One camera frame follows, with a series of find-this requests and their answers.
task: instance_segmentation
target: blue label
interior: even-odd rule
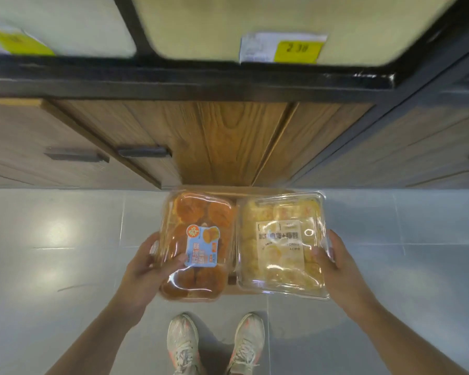
[[[219,248],[219,228],[189,225],[186,234],[188,235],[186,266],[215,267]]]

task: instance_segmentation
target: finger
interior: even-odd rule
[[[184,268],[184,262],[186,259],[188,259],[188,255],[186,253],[182,253],[172,260],[166,261],[157,271],[160,280],[165,280],[177,270]]]
[[[337,268],[344,265],[346,257],[349,255],[342,239],[332,229],[329,229],[331,247],[334,249],[334,260]]]
[[[159,240],[159,238],[160,238],[160,233],[154,232],[143,243],[141,243],[141,246],[139,246],[138,251],[135,253],[134,258],[132,259],[132,264],[136,270],[140,268],[149,267],[148,262],[149,262],[151,248],[153,244],[157,240]]]
[[[318,257],[318,264],[322,268],[323,274],[325,276],[327,273],[331,273],[332,271],[337,270],[335,263],[330,260],[325,249],[319,248],[317,257]]]

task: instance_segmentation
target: sneaker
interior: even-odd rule
[[[234,340],[235,348],[227,366],[227,373],[251,375],[266,340],[263,319],[254,313],[243,317],[236,329]]]
[[[188,315],[177,315],[170,321],[167,349],[175,368],[174,374],[204,374],[198,352],[198,330]]]

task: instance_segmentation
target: cabinet door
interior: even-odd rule
[[[295,185],[444,186],[436,180],[455,175],[456,181],[466,172],[469,107],[417,107],[336,160],[308,172]]]
[[[271,186],[288,181],[371,106],[299,103],[282,127],[255,185]]]
[[[0,99],[0,186],[155,189],[78,128],[45,101]]]
[[[162,186],[251,185],[285,103],[69,100],[57,103],[118,147],[165,146],[172,158],[133,158]]]

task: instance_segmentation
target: plastic food container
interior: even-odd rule
[[[319,192],[238,200],[238,285],[244,290],[330,298],[313,253],[325,249],[323,201]]]
[[[177,191],[163,207],[156,260],[187,253],[186,268],[160,287],[169,300],[211,301],[227,284],[232,262],[235,205],[212,195]]]

